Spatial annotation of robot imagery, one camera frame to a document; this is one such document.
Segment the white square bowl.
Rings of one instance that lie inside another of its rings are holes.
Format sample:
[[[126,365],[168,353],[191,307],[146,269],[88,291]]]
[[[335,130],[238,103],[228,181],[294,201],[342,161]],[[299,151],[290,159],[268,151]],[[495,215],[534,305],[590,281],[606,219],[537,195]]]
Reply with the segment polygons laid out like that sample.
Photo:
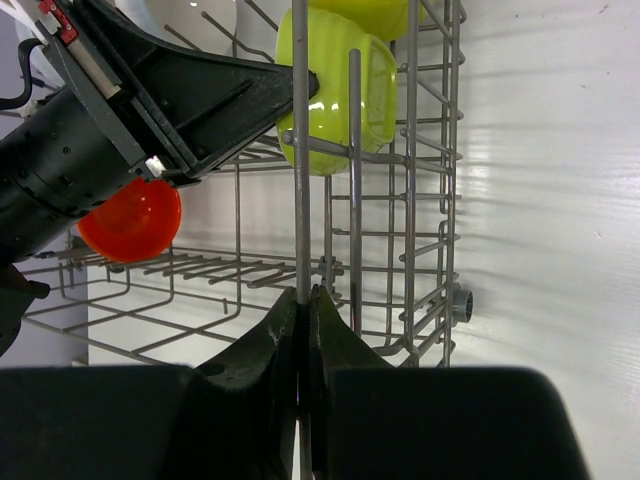
[[[308,8],[309,70],[319,88],[309,100],[310,135],[347,146],[349,54],[361,51],[361,147],[377,153],[395,135],[396,61],[385,42],[351,19]]]

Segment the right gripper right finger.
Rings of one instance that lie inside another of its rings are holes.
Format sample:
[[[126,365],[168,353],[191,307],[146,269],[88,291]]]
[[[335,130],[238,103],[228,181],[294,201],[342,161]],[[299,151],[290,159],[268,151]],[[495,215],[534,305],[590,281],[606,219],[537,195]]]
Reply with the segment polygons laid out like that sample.
[[[401,368],[310,303],[312,470],[319,479],[585,479],[563,401],[541,373]]]

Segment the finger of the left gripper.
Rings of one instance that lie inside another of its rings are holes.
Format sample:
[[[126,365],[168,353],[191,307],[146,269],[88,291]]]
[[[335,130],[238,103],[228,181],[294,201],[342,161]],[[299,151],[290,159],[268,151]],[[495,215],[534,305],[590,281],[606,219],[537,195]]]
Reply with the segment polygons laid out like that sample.
[[[293,111],[290,66],[173,45],[105,1],[74,1],[69,16],[119,89],[107,104],[142,149],[140,176],[157,158],[171,186],[196,184]]]

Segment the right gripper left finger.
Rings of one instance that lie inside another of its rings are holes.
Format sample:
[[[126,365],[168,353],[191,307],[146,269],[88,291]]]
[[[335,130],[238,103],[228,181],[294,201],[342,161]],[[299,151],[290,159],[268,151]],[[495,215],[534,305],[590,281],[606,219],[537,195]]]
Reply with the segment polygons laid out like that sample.
[[[296,424],[286,289],[196,368],[32,368],[1,374],[5,479],[288,479]]]

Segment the orange bowl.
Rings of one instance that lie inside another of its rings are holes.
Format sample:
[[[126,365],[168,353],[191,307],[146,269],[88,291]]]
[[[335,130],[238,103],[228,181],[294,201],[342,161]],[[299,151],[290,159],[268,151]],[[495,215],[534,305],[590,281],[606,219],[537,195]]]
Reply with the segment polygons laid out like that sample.
[[[81,238],[95,252],[134,263],[169,248],[182,220],[179,192],[164,181],[137,179],[78,222]]]

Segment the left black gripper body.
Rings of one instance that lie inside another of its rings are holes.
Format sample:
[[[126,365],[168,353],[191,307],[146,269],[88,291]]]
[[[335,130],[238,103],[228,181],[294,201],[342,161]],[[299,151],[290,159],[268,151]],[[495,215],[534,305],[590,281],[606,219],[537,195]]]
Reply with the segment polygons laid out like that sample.
[[[38,253],[133,180],[75,95],[50,96],[1,141],[1,263]]]

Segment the lime green bowl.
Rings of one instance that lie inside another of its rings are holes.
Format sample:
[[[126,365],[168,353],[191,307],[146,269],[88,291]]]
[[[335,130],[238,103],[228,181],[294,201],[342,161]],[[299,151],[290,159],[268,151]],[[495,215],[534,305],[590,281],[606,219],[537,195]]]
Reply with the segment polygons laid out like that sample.
[[[341,15],[384,42],[398,40],[408,32],[408,0],[314,0],[308,4]]]

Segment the white round bowl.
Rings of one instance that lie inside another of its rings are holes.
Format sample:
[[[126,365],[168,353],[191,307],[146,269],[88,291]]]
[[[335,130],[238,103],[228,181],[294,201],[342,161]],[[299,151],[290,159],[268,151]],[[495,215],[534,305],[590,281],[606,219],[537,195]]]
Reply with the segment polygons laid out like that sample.
[[[237,22],[232,0],[116,0],[119,9],[146,33],[175,45],[227,55]]]

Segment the grey wire dish rack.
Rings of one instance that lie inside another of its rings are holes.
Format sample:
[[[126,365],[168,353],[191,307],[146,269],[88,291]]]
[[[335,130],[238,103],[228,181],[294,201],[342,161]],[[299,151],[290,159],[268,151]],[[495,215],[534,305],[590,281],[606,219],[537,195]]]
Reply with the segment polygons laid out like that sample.
[[[277,25],[273,56],[264,63],[305,65],[308,1],[296,1]],[[454,349],[458,276],[453,267],[456,129],[459,68],[465,58],[459,30],[466,12],[458,1],[442,11],[409,2],[407,58],[396,61],[397,107],[393,140],[377,153],[361,147],[361,51],[349,54],[347,146],[309,132],[309,100],[279,120],[254,143],[278,147],[296,184],[296,249],[291,257],[259,257],[193,250],[176,254],[173,241],[159,260],[170,277],[235,282],[258,289],[274,283],[293,288],[296,424],[303,444],[301,473],[313,478],[309,334],[315,287],[330,294],[342,320],[377,355],[405,352],[416,365],[433,344]],[[226,164],[236,164],[249,146]]]

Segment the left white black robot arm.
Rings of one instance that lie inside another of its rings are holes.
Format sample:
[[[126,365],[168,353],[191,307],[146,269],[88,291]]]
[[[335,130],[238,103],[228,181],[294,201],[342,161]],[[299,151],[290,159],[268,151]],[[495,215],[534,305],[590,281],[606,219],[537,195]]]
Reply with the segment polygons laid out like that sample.
[[[204,53],[144,32],[104,1],[19,1],[37,36],[18,61],[30,103],[41,48],[63,86],[1,142],[1,346],[49,294],[17,264],[137,178],[197,183],[318,92],[307,66]]]

